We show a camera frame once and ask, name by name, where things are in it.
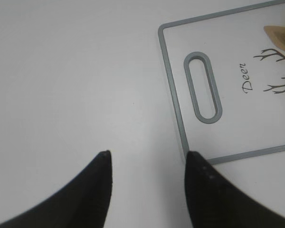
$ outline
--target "black pointed object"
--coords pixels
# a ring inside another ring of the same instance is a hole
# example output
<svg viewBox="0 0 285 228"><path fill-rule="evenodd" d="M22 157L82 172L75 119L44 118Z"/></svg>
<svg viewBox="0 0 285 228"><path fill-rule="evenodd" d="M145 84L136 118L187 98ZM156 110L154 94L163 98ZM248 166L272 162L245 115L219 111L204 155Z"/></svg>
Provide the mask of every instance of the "black pointed object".
<svg viewBox="0 0 285 228"><path fill-rule="evenodd" d="M100 152L65 187L0 228L102 228L111 193L111 154Z"/></svg>
<svg viewBox="0 0 285 228"><path fill-rule="evenodd" d="M198 152L188 152L185 193L194 228L285 228L285 218L241 192Z"/></svg>

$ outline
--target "white table surface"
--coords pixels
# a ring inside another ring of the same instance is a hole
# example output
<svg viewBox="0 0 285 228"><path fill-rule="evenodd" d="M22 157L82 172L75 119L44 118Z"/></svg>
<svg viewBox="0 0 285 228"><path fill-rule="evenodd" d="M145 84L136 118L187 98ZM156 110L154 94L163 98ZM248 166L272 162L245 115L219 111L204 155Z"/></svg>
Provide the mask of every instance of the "white table surface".
<svg viewBox="0 0 285 228"><path fill-rule="evenodd" d="M0 222L110 149L105 227L192 227L157 29L259 2L0 0ZM285 216L285 152L216 168Z"/></svg>

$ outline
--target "cutting board handle hole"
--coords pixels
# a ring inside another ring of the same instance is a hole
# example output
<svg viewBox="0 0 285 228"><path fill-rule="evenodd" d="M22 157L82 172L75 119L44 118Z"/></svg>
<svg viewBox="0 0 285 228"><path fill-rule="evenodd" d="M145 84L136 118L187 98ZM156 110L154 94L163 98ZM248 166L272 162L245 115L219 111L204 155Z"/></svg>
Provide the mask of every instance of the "cutting board handle hole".
<svg viewBox="0 0 285 228"><path fill-rule="evenodd" d="M222 116L222 106L210 59L192 52L184 60L184 69L196 117L205 124L215 123Z"/></svg>

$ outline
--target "deer illustration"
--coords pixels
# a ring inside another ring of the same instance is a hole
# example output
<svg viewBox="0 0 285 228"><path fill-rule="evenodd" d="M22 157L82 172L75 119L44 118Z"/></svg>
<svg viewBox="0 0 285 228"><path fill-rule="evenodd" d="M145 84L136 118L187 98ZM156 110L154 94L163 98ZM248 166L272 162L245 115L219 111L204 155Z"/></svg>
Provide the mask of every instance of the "deer illustration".
<svg viewBox="0 0 285 228"><path fill-rule="evenodd" d="M264 26L264 30L266 32L266 34L268 35L268 37L270 38L270 40L273 42L273 44L285 51L285 27L281 27L281 26ZM270 56L279 56L280 58L278 60L276 60L276 62L285 60L285 55L283 55L280 51L274 49L274 48L269 48L269 49L265 49L262 50L261 54L264 54L266 52L272 52L270 54L265 54L265 55L259 55L259 56L254 56L254 57L260 57L260 60L263 60L267 57ZM283 85L268 85L270 88L264 90L264 91L269 91L272 90L274 92L274 94L281 94L285 92L285 84Z"/></svg>

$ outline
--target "cutting board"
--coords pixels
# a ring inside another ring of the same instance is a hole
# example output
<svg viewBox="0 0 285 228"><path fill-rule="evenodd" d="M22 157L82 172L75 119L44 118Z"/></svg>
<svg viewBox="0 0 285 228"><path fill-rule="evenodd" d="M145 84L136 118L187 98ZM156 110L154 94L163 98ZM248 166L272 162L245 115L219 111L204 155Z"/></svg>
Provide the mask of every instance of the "cutting board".
<svg viewBox="0 0 285 228"><path fill-rule="evenodd" d="M185 154L220 163L285 151L285 86L271 87L285 84L285 51L272 37L283 44L285 34L265 26L285 27L285 1L159 28Z"/></svg>

